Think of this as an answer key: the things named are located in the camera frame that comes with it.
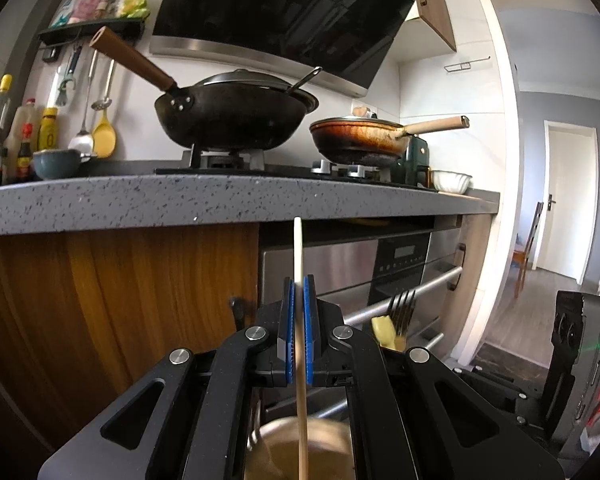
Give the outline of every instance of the oven control panel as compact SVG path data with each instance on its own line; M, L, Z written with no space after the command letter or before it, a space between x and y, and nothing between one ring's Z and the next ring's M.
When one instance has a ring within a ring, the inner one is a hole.
M378 240L374 277L400 272L427 259L430 233L409 234Z

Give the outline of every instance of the snack bag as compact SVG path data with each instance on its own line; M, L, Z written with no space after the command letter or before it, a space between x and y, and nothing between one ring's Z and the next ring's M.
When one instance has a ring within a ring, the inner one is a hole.
M86 22L93 19L93 13L100 0L76 0L74 12L69 18L69 23Z
M146 0L118 0L117 18L146 18L148 15Z
M51 27L61 27L62 25L66 25L69 22L72 12L74 12L75 3L76 0L65 0L60 6L60 9L58 9L56 17L51 22Z

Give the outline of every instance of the black glass panel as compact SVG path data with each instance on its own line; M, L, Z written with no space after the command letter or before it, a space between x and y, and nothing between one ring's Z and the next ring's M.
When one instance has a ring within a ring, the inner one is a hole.
M285 57L368 88L412 0L163 0L154 34Z

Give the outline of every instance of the frying pan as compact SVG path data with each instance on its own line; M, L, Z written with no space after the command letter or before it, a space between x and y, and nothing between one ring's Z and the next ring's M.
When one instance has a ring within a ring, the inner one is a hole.
M391 121L347 116L317 121L309 130L315 147L336 164L387 168L409 147L411 136L469 127L466 116L402 126Z
M154 104L158 120L170 139L185 148L270 150L289 139L304 116L318 107L318 99L309 92L250 70L215 75L180 88L107 27L94 35L90 46L165 92Z

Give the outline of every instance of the wooden chair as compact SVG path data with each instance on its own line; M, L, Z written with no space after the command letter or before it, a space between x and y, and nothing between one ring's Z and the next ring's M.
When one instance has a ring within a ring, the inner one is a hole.
M529 238L526 240L524 250L515 249L513 251L512 260L516 262L520 267L518 269L518 280L516 281L516 290L513 293L513 297L517 298L522 289L525 286L525 277L526 277L526 266L529 261L529 253L531 252L531 247L534 244L534 238L536 238L536 233L538 232L538 224L540 223L540 215L542 214L542 208L544 207L543 202L538 202L536 204L536 212L534 213L534 220L531 222L531 229L529 230Z

